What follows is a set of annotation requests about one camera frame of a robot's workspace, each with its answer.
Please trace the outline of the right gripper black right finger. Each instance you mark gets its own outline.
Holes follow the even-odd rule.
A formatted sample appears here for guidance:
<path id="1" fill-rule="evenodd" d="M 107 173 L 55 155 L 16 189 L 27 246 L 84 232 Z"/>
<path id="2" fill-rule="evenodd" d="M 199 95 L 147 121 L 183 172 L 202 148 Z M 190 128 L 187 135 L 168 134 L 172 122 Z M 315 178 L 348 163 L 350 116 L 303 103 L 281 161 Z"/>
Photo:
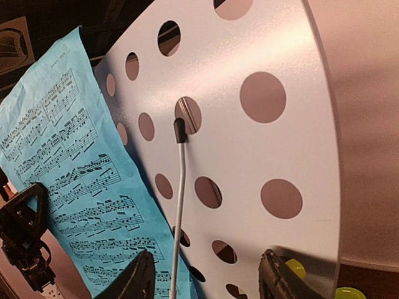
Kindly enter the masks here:
<path id="1" fill-rule="evenodd" d="M 260 298 L 323 298 L 298 277 L 272 249 L 267 249 L 262 254 L 258 271 Z"/>

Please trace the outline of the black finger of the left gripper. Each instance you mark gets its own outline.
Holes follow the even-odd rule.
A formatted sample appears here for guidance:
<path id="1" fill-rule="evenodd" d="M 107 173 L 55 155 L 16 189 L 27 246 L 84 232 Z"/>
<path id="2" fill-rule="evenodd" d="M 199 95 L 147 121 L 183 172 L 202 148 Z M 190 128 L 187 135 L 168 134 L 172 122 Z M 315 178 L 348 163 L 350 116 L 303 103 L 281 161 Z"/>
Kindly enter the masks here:
<path id="1" fill-rule="evenodd" d="M 47 229 L 47 190 L 34 183 L 1 208 L 1 239 L 11 247 L 29 249 Z"/>

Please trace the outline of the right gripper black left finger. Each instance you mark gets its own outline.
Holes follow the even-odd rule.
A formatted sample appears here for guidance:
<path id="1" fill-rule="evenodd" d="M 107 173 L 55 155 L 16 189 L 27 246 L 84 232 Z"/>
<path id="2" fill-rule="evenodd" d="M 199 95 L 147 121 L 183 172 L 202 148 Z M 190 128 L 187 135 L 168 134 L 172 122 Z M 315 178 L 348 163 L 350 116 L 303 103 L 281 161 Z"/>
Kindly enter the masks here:
<path id="1" fill-rule="evenodd" d="M 154 299 L 155 260 L 143 250 L 96 299 Z"/>

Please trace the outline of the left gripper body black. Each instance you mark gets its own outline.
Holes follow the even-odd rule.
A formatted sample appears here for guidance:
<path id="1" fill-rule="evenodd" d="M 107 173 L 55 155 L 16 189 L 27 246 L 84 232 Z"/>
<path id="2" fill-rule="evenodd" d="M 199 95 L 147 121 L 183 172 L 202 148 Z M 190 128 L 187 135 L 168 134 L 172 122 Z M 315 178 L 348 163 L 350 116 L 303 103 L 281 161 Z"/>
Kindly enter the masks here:
<path id="1" fill-rule="evenodd" d="M 6 174 L 1 171 L 1 199 L 5 203 L 12 198 L 5 189 L 8 182 Z M 51 258 L 45 259 L 41 252 L 41 249 L 45 249 L 50 253 L 50 249 L 41 239 L 29 249 L 11 247 L 5 241 L 2 241 L 1 248 L 9 263 L 21 272 L 22 276 L 35 292 L 43 293 L 45 287 L 55 284 L 55 273 L 49 266 Z"/>

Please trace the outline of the blue sheet music paper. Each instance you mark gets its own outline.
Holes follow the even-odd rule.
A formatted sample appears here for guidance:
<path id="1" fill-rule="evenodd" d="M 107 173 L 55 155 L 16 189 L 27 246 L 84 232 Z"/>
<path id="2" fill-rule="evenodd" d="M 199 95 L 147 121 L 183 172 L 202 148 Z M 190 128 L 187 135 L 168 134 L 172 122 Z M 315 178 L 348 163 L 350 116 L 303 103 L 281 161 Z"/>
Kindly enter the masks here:
<path id="1" fill-rule="evenodd" d="M 48 192 L 48 229 L 90 294 L 142 250 L 168 298 L 173 235 L 129 157 L 78 29 L 59 39 L 1 103 L 1 168 L 18 190 Z"/>

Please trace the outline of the white perforated music stand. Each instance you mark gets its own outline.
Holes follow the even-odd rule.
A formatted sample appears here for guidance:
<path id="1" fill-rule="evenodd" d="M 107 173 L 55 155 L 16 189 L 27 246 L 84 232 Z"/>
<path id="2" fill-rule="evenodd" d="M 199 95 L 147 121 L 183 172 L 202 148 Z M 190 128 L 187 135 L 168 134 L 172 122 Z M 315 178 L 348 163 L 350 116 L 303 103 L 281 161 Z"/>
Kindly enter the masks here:
<path id="1" fill-rule="evenodd" d="M 155 1 L 95 70 L 127 151 L 150 184 L 178 189 L 173 122 L 181 97 L 201 111 L 186 145 L 182 229 L 206 298 L 226 285 L 259 297 L 261 255 L 305 267 L 335 296 L 340 251 L 340 161 L 326 64 L 307 1 L 253 1 L 235 20 L 212 1 Z"/>

